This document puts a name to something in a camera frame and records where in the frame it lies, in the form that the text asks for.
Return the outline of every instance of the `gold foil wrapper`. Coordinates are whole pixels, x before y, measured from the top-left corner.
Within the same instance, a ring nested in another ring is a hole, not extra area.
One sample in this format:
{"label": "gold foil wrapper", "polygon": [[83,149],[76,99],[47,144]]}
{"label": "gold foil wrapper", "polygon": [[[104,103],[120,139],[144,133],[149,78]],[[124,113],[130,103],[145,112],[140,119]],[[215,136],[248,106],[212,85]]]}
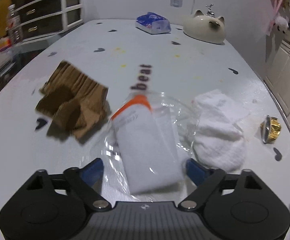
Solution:
{"label": "gold foil wrapper", "polygon": [[265,118],[261,123],[261,136],[263,143],[273,143],[281,132],[281,124],[277,121],[276,117]]}

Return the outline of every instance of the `white towel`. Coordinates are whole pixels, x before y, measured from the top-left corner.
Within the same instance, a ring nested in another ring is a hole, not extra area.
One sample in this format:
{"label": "white towel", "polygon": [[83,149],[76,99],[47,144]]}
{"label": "white towel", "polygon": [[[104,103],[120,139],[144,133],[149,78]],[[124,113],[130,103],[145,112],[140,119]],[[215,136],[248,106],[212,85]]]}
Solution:
{"label": "white towel", "polygon": [[248,110],[219,90],[198,95],[192,103],[201,112],[193,145],[199,161],[226,172],[238,169],[245,160],[246,147],[236,122],[246,117]]}

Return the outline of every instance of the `blue tissue package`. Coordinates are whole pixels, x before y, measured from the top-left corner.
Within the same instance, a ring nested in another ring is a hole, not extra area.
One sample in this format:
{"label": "blue tissue package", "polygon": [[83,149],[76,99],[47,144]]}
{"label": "blue tissue package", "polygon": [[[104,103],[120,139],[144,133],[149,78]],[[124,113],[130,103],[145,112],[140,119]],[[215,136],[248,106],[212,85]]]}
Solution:
{"label": "blue tissue package", "polygon": [[171,31],[169,20],[152,12],[139,16],[136,19],[135,26],[150,34],[161,34]]}

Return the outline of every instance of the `white wall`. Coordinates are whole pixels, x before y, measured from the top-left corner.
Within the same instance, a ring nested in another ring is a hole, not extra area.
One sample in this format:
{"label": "white wall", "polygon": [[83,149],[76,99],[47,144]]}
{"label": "white wall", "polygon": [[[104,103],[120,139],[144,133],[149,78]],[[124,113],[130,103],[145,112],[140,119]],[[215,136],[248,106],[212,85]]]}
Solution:
{"label": "white wall", "polygon": [[[84,0],[85,21],[92,19],[135,19],[148,11],[161,14],[171,23],[182,25],[191,12],[193,0],[183,0],[182,8],[171,7],[170,0]],[[194,9],[206,12],[206,4],[214,4],[216,16],[224,16],[227,40],[250,67],[263,77],[283,35],[266,38],[265,31],[273,14],[270,0],[196,0]]]}

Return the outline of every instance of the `brown cloth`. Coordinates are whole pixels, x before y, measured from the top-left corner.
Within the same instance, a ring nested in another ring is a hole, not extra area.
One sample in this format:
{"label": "brown cloth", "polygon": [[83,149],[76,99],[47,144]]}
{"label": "brown cloth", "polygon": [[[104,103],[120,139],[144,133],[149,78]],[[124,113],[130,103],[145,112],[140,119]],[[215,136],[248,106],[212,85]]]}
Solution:
{"label": "brown cloth", "polygon": [[53,118],[53,122],[77,139],[106,117],[108,88],[66,61],[58,65],[40,91],[44,97],[36,110]]}

